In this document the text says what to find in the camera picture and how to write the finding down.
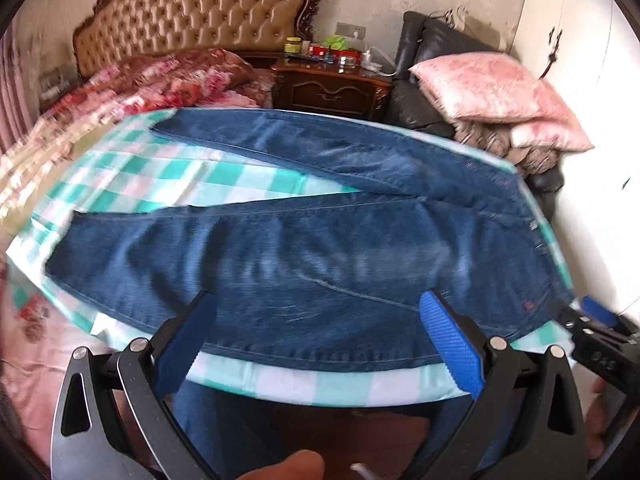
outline human hand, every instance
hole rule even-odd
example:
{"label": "human hand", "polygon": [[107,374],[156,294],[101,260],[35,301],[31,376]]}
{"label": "human hand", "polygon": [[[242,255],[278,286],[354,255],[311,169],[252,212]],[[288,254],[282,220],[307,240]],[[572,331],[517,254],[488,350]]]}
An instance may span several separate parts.
{"label": "human hand", "polygon": [[602,393],[606,386],[605,380],[598,377],[591,388],[591,391],[594,394],[598,394],[598,396],[594,399],[589,411],[587,411],[584,421],[584,426],[587,430],[587,457],[589,460],[596,460],[604,452],[602,434],[607,426],[607,407],[602,398]]}
{"label": "human hand", "polygon": [[324,460],[318,453],[303,450],[276,465],[243,474],[238,480],[322,480]]}

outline tufted leather headboard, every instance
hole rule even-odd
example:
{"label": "tufted leather headboard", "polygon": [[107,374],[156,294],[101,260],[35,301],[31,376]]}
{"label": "tufted leather headboard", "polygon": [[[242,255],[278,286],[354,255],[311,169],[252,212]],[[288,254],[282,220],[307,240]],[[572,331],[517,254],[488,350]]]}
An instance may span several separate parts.
{"label": "tufted leather headboard", "polygon": [[78,73],[93,75],[136,54],[219,47],[282,52],[287,36],[311,39],[319,0],[97,0],[74,32]]}

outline checkered fabric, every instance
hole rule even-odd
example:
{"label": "checkered fabric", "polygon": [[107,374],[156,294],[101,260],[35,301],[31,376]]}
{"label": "checkered fabric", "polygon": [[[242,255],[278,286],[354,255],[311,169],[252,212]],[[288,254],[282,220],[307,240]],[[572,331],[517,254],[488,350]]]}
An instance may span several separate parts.
{"label": "checkered fabric", "polygon": [[[44,276],[44,263],[64,235],[74,210],[133,213],[168,206],[211,206],[357,191],[232,153],[153,136],[151,126],[174,112],[162,110],[121,122],[82,156],[38,203],[30,221],[7,251],[12,265],[23,274],[11,273],[10,286],[18,307],[35,287],[76,326],[112,348],[122,349],[133,338],[150,336],[76,300]],[[508,162],[461,144],[402,128],[377,126],[481,159],[504,171],[515,171]],[[551,228],[524,184],[522,192],[535,212],[559,272],[570,285],[569,273]],[[551,344],[571,350],[568,332],[554,322],[519,339],[513,347],[544,351]],[[385,372],[315,372],[201,352],[188,378],[246,396],[316,406],[393,406],[462,394],[444,364]]]}

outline wall socket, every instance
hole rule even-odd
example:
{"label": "wall socket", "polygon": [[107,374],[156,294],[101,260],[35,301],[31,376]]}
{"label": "wall socket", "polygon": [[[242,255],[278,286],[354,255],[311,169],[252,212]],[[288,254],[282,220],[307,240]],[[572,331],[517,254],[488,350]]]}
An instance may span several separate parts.
{"label": "wall socket", "polygon": [[361,25],[351,25],[351,23],[338,22],[335,24],[335,35],[344,36],[345,38],[355,38],[356,30],[358,31],[358,39],[364,40],[367,33],[367,27]]}

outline white wardrobe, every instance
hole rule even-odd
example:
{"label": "white wardrobe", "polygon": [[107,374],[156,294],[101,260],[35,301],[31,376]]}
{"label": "white wardrobe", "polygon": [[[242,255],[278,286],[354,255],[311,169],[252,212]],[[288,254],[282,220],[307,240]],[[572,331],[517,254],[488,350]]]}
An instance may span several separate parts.
{"label": "white wardrobe", "polygon": [[613,0],[525,0],[511,53],[546,78],[595,149],[562,160],[553,228],[576,290],[640,320],[640,42]]}

